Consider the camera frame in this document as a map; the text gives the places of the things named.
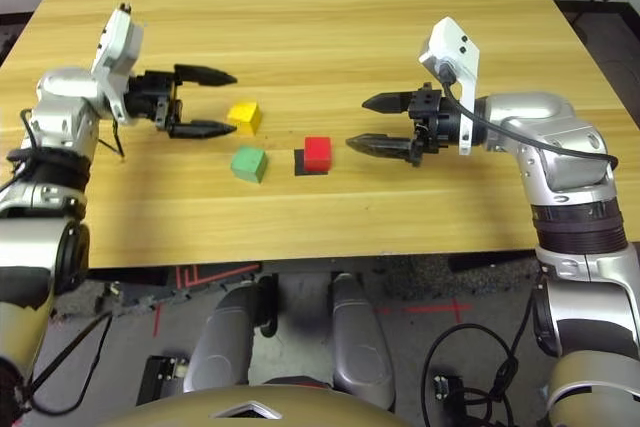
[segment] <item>colored block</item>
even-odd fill
[[[259,184],[267,170],[267,154],[255,147],[240,147],[231,160],[231,170],[239,179]]]
[[[331,139],[306,137],[304,139],[304,170],[328,172],[331,168]]]
[[[227,114],[227,121],[243,135],[256,135],[261,120],[262,113],[257,102],[239,102]]]

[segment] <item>red tape marking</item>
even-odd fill
[[[237,269],[227,270],[226,272],[221,272],[220,274],[210,275],[209,277],[200,278],[198,274],[198,266],[194,265],[193,267],[193,280],[191,280],[189,275],[189,270],[184,271],[184,286],[185,287],[194,287],[196,285],[205,284],[207,282],[215,282],[216,280],[226,279],[227,277],[232,277],[238,274],[244,274],[246,272],[252,272],[254,270],[258,270],[260,268],[260,264],[250,264],[245,265],[244,267],[238,267]]]
[[[458,309],[458,301],[454,297],[451,299],[451,304],[453,305],[453,313],[456,316],[456,324],[460,324],[462,322],[462,318],[460,317],[460,309]]]
[[[471,304],[458,304],[454,305],[416,305],[413,307],[404,307],[403,312],[408,314],[431,314],[434,312],[462,312],[464,310],[471,310]]]

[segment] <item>gray floor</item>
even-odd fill
[[[640,126],[640,41],[618,15],[585,14],[577,25],[587,34],[589,53]]]
[[[328,273],[281,276],[286,311],[278,334],[272,339],[256,336],[250,381],[260,383],[282,375],[309,375],[331,381],[331,322],[326,307]],[[450,305],[451,299],[402,301],[387,294],[388,276],[365,275],[369,297],[380,312],[396,372],[398,415],[413,425],[421,425],[418,404],[418,377],[426,350],[434,338],[455,325],[453,312],[411,313],[408,307]],[[496,330],[510,341],[521,320],[528,296],[522,283],[509,292],[485,296],[460,295],[458,305],[463,322],[477,322]],[[63,418],[43,418],[28,414],[23,426],[94,425],[126,412],[135,405],[144,362],[151,354],[188,355],[195,346],[201,326],[224,292],[212,288],[190,301],[165,305],[153,337],[155,313],[128,314],[112,326],[100,365],[83,405]],[[77,333],[86,319],[52,325],[47,334],[39,366],[46,364],[65,342]],[[64,406],[72,403],[84,381],[99,333],[79,348],[39,393],[42,403]],[[532,425],[543,413],[540,392],[548,377],[551,359],[536,347],[528,329],[521,345],[522,366],[510,397],[517,419]],[[435,365],[455,366],[470,386],[489,389],[495,369],[503,360],[498,346],[480,333],[462,333],[447,341]]]

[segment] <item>floor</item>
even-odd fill
[[[278,265],[270,266],[270,269],[278,268]],[[280,317],[278,333],[271,339],[256,335],[250,369],[251,383],[261,383],[283,375],[308,375],[321,381],[331,381],[331,319],[326,304],[330,273],[311,273],[312,270],[307,271],[302,263],[298,267],[293,266],[293,269],[300,272],[280,276],[286,311]],[[399,297],[415,297],[415,292],[407,291],[407,295],[404,295],[397,285],[390,289],[389,283],[393,282],[394,275],[369,271],[364,274],[364,285],[379,313],[391,352],[396,375],[396,412],[410,424],[418,426],[422,424],[418,378],[425,353],[434,338],[456,323],[476,322],[495,329],[510,342],[521,321],[530,280],[523,279],[512,284],[507,292],[499,294],[461,294],[455,297],[455,301],[442,297],[433,299],[427,295],[428,300],[406,301]],[[23,418],[22,425],[95,425],[133,408],[147,356],[172,354],[188,357],[202,325],[224,294],[218,287],[212,287],[189,301],[163,305],[157,327],[157,314],[152,311],[130,313],[115,319],[82,406],[61,418],[28,414]],[[87,322],[86,318],[77,318],[52,325],[38,368],[46,365]],[[73,403],[94,355],[99,335],[99,332],[92,334],[45,384],[38,394],[41,403],[51,407]],[[519,355],[522,365],[512,385],[510,398],[518,421],[522,425],[532,425],[531,422],[544,412],[541,389],[553,361],[535,345],[530,326]],[[452,373],[453,368],[454,372],[463,376],[467,385],[489,389],[495,369],[503,361],[503,353],[497,344],[481,333],[461,333],[457,338],[447,341],[434,360],[434,373],[441,372],[437,370],[438,366],[447,366],[446,373]],[[432,408],[434,419],[437,419],[437,406]]]
[[[615,15],[587,14],[581,19],[580,27],[587,34],[589,52],[640,125],[640,42]],[[281,316],[275,338],[263,339],[257,335],[250,380],[259,383],[275,376],[306,374],[330,381],[331,325],[326,309],[328,272],[362,271],[365,289],[379,313],[393,357],[396,412],[410,424],[422,425],[418,376],[430,344],[457,322],[484,324],[509,342],[521,320],[531,273],[535,271],[531,258],[455,275],[448,271],[446,264],[443,256],[266,264],[267,270],[289,272],[281,277],[287,310]],[[84,287],[93,295],[102,289],[100,285]],[[81,299],[76,306],[93,305],[93,297],[89,293],[83,295],[84,304]],[[212,286],[193,294],[190,299],[182,295],[178,300],[163,303],[160,314],[145,302],[139,309],[130,309],[116,318],[83,405],[62,418],[28,414],[22,425],[94,425],[126,412],[135,405],[147,356],[168,353],[188,357],[201,326],[222,295],[224,291],[220,287]],[[39,368],[87,321],[86,317],[73,317],[52,323]],[[38,394],[42,403],[52,407],[72,403],[84,381],[97,335],[90,336],[45,384]],[[516,421],[519,425],[529,426],[544,413],[542,389],[553,365],[552,359],[545,357],[535,345],[531,326],[524,336],[519,357],[520,372],[509,396]],[[453,366],[463,375],[466,385],[487,389],[501,361],[501,353],[491,341],[478,333],[464,333],[446,342],[436,358],[436,365]],[[433,425],[443,424],[434,421]]]

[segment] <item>red cube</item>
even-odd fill
[[[329,137],[305,137],[304,170],[328,172],[331,168],[331,139]]]

